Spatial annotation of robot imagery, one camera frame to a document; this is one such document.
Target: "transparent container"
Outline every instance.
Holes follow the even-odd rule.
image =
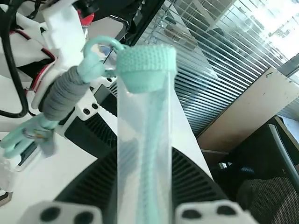
[[[117,81],[119,224],[171,223],[171,94],[174,74],[160,87],[130,93]]]

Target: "mint green loop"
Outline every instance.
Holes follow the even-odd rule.
[[[91,51],[91,48],[93,45],[97,43],[107,43],[109,45],[112,45],[116,50],[124,50],[125,47],[116,39],[110,37],[110,36],[98,36],[95,38],[90,39],[83,48],[83,55],[84,57],[87,57],[89,52]]]

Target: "black cable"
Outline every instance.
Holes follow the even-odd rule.
[[[42,4],[42,0],[36,0],[34,3],[34,11],[29,16],[27,16],[27,18],[31,20],[34,19],[38,13],[38,9],[41,6],[41,4]]]
[[[16,12],[20,5],[25,0],[15,0],[13,1],[13,6],[9,6],[6,13],[2,16],[2,23],[1,23],[1,40],[2,40],[2,47],[4,51],[4,55],[6,58],[6,62],[8,65],[9,72],[11,74],[12,81],[14,83],[14,87],[18,93],[22,110],[19,113],[10,113],[6,111],[0,110],[0,115],[9,117],[9,118],[22,118],[28,113],[28,102],[25,95],[25,91],[23,90],[23,86],[14,62],[14,57],[11,49],[10,39],[9,39],[9,32],[10,26],[14,20]]]

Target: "black fabric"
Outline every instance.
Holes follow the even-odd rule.
[[[134,2],[140,2],[139,0],[110,0],[110,1],[98,1],[98,11],[94,14],[93,21],[103,19],[109,15],[124,14],[130,11],[130,5]]]
[[[237,202],[259,224],[299,223],[299,196],[288,178],[246,180],[238,191]]]

